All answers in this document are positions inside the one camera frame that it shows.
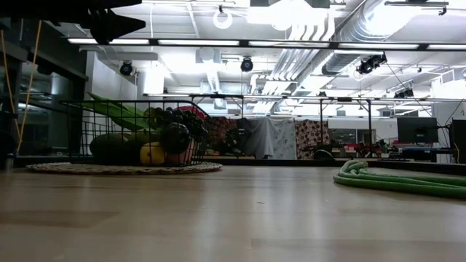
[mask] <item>black wire basket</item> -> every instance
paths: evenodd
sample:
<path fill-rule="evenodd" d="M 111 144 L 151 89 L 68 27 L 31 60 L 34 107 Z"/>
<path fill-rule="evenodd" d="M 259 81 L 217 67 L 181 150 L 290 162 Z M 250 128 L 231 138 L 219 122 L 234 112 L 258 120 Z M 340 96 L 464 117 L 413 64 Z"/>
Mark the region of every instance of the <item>black wire basket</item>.
<path fill-rule="evenodd" d="M 61 102 L 72 159 L 169 167 L 202 162 L 210 116 L 193 102 L 92 98 Z"/>

